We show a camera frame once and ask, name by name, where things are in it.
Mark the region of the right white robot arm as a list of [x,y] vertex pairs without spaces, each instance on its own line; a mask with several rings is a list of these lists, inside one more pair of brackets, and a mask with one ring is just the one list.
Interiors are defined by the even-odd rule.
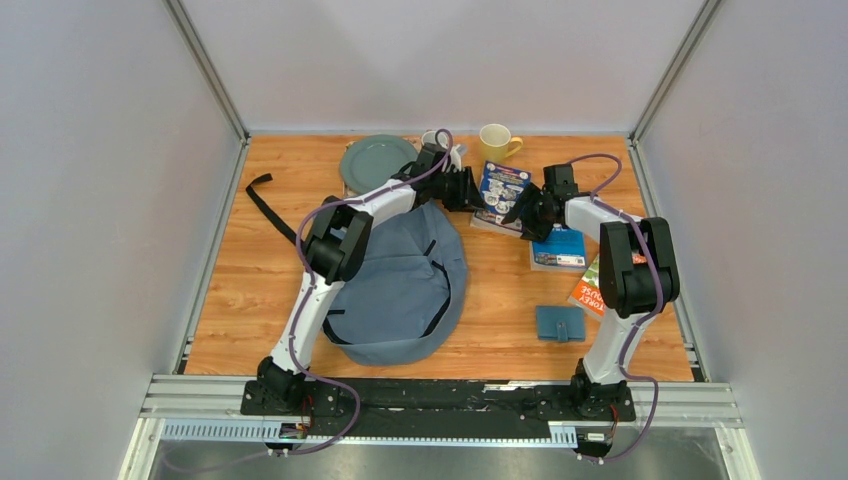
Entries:
[[527,185],[504,223],[518,221],[521,237],[544,241],[560,225],[599,245],[599,290],[604,315],[589,352],[571,379],[570,404],[593,419],[623,400],[628,365],[645,329],[675,301],[680,278],[668,222],[638,218],[578,186],[570,164],[543,170],[542,186]]

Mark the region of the dark blue paperback book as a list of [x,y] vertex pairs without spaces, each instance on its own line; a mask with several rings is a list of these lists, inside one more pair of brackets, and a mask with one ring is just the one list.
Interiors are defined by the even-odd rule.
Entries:
[[472,214],[470,225],[475,228],[519,237],[522,225],[519,220],[503,224],[502,221],[515,206],[524,188],[531,182],[529,171],[485,161],[480,181],[484,208]]

